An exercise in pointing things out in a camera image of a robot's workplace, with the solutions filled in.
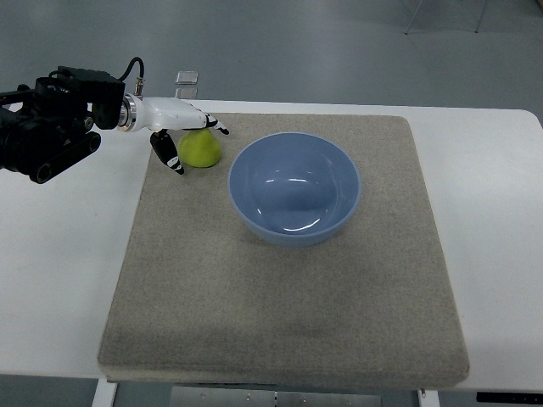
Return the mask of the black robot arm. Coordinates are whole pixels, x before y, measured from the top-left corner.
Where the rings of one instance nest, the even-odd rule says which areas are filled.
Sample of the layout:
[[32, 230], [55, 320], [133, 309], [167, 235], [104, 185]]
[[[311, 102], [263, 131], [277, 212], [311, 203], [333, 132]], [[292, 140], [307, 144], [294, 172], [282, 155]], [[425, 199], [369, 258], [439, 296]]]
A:
[[116, 127], [123, 78], [101, 70], [59, 66], [1, 94], [1, 168], [43, 184], [95, 153]]

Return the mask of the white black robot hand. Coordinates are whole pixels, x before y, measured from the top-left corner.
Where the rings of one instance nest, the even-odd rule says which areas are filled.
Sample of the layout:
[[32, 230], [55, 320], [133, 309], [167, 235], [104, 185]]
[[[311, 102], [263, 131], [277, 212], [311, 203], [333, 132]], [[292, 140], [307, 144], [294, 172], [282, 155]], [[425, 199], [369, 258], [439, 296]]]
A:
[[160, 161], [182, 175], [184, 168], [168, 131], [214, 128], [228, 135], [229, 130], [212, 115], [179, 98], [141, 98], [126, 93], [120, 109], [117, 129], [153, 133], [150, 142]]

